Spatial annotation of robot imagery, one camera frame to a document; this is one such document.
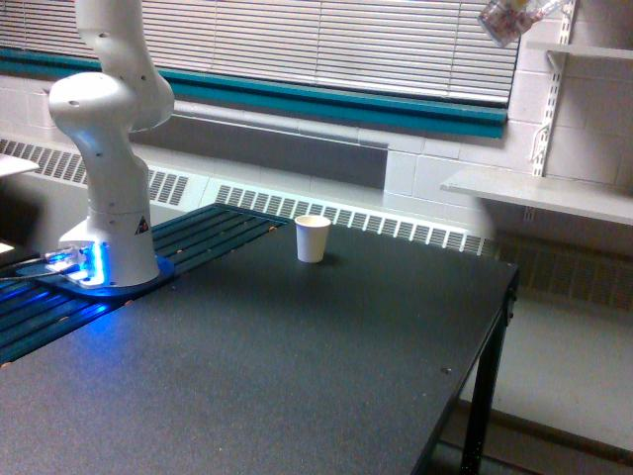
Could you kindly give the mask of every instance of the radiator vent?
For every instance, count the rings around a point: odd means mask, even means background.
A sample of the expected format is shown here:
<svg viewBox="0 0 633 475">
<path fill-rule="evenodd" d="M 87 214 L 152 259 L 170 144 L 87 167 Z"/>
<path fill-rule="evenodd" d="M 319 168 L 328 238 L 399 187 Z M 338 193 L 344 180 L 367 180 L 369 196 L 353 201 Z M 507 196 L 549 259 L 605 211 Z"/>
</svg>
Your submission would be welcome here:
<svg viewBox="0 0 633 475">
<path fill-rule="evenodd" d="M 633 310 L 633 263 L 624 258 L 527 239 L 504 240 L 499 258 L 519 265 L 521 287 Z"/>
<path fill-rule="evenodd" d="M 36 163 L 40 168 L 33 173 L 41 177 L 83 186 L 87 184 L 86 168 L 81 155 L 77 153 L 6 139 L 0 139 L 0 153 Z M 154 203 L 178 208 L 187 190 L 190 177 L 186 173 L 170 173 L 169 170 L 150 166 L 147 182 L 149 199 Z"/>
<path fill-rule="evenodd" d="M 233 205 L 283 218 L 295 218 L 305 214 L 326 216 L 335 225 L 376 235 L 413 240 L 476 255 L 494 256 L 497 252 L 497 247 L 491 240 L 477 237 L 464 229 L 421 220 L 407 220 L 387 213 L 372 213 L 363 208 L 340 206 L 317 199 L 309 200 L 306 197 L 273 190 L 256 187 L 248 189 L 240 183 L 228 181 L 212 179 L 210 188 L 213 189 L 214 184 L 215 195 L 209 196 L 209 203 Z"/>
</svg>

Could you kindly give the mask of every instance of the window sill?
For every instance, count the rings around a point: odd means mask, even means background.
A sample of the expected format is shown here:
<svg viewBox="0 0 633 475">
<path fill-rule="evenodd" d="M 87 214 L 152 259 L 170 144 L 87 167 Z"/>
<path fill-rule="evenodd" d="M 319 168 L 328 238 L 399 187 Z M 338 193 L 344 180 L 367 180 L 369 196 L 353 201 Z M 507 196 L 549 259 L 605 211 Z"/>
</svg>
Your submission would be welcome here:
<svg viewBox="0 0 633 475">
<path fill-rule="evenodd" d="M 97 61 L 56 54 L 0 48 L 0 72 L 64 77 L 98 71 Z M 441 134 L 500 139 L 507 110 L 337 91 L 273 81 L 160 69 L 174 93 L 237 107 L 256 107 L 293 114 L 381 125 Z"/>
</svg>

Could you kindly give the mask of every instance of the white paper cup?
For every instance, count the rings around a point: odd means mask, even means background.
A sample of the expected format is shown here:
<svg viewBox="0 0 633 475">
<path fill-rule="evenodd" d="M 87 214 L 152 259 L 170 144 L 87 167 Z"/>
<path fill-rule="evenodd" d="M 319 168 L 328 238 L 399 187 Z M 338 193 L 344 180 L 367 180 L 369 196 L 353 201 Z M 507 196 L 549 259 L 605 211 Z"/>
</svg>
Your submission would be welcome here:
<svg viewBox="0 0 633 475">
<path fill-rule="evenodd" d="M 295 224 L 297 225 L 297 258 L 301 262 L 321 262 L 332 221 L 323 216 L 303 215 L 295 219 Z"/>
</svg>

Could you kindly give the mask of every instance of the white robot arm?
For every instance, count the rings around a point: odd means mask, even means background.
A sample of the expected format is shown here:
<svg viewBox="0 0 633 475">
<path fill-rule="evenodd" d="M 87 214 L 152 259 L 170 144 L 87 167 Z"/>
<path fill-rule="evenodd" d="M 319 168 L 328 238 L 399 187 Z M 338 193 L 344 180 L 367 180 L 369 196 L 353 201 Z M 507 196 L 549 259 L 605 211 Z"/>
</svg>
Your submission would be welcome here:
<svg viewBox="0 0 633 475">
<path fill-rule="evenodd" d="M 50 114 L 81 151 L 88 175 L 88 218 L 60 246 L 89 249 L 89 265 L 67 274 L 82 287 L 135 286 L 155 278 L 158 267 L 147 166 L 128 134 L 169 119 L 174 95 L 147 51 L 140 0 L 76 0 L 75 10 L 103 72 L 75 74 L 50 89 Z"/>
</svg>

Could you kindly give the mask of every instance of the white shelf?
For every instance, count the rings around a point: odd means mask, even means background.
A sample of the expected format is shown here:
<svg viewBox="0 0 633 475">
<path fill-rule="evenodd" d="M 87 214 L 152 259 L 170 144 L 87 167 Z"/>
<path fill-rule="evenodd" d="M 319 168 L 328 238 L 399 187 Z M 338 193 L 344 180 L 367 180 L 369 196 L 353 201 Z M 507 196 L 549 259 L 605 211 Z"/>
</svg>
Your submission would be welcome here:
<svg viewBox="0 0 633 475">
<path fill-rule="evenodd" d="M 605 185 L 488 168 L 461 170 L 442 190 L 633 226 L 633 195 Z"/>
<path fill-rule="evenodd" d="M 559 45 L 557 43 L 544 42 L 528 42 L 527 47 L 532 49 L 542 49 L 551 52 L 563 52 L 574 56 L 633 60 L 632 49 L 616 49 L 613 47 L 583 47 L 580 45 Z"/>
<path fill-rule="evenodd" d="M 0 178 L 37 170 L 36 163 L 0 153 Z"/>
</svg>

